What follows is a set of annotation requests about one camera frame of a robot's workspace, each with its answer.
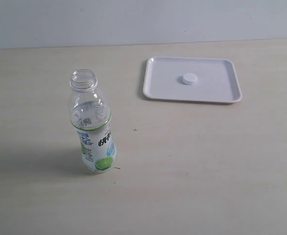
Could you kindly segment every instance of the lime image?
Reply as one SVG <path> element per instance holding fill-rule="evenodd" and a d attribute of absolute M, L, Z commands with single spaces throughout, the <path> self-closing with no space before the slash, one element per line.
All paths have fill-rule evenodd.
<path fill-rule="evenodd" d="M 95 167 L 99 170 L 106 170 L 112 166 L 114 159 L 112 157 L 102 158 L 95 162 Z"/>
<path fill-rule="evenodd" d="M 81 151 L 83 152 L 83 154 L 86 154 L 87 150 L 86 150 L 85 146 L 81 142 L 80 142 L 80 144 L 81 144 Z"/>

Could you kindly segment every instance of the bottle label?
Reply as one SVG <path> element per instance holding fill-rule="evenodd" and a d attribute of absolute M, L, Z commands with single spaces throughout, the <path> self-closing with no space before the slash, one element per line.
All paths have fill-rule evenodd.
<path fill-rule="evenodd" d="M 82 158 L 88 170 L 102 173 L 116 161 L 117 151 L 111 139 L 110 119 L 99 129 L 85 131 L 77 129 L 82 148 Z"/>

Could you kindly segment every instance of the light wooden table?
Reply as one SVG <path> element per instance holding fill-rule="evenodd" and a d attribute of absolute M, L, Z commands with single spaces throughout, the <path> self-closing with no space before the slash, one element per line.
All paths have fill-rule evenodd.
<path fill-rule="evenodd" d="M 229 59 L 243 100 L 147 100 L 151 56 Z M 66 109 L 80 68 L 118 148 L 95 176 Z M 0 50 L 0 235 L 177 234 L 287 235 L 287 40 Z"/>

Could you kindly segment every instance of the bottle opening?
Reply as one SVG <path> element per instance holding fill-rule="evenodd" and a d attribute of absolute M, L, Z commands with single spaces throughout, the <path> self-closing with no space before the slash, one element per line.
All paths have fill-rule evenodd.
<path fill-rule="evenodd" d="M 93 91 L 97 85 L 98 80 L 91 70 L 77 70 L 70 76 L 70 87 L 76 92 Z"/>

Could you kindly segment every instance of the white tray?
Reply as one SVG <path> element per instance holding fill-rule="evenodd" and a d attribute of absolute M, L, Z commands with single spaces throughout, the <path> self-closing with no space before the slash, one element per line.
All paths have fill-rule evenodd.
<path fill-rule="evenodd" d="M 186 73 L 195 74 L 196 81 L 185 81 L 183 76 Z M 242 99 L 233 63 L 208 58 L 150 58 L 145 72 L 143 94 L 151 99 L 214 103 L 235 103 Z"/>

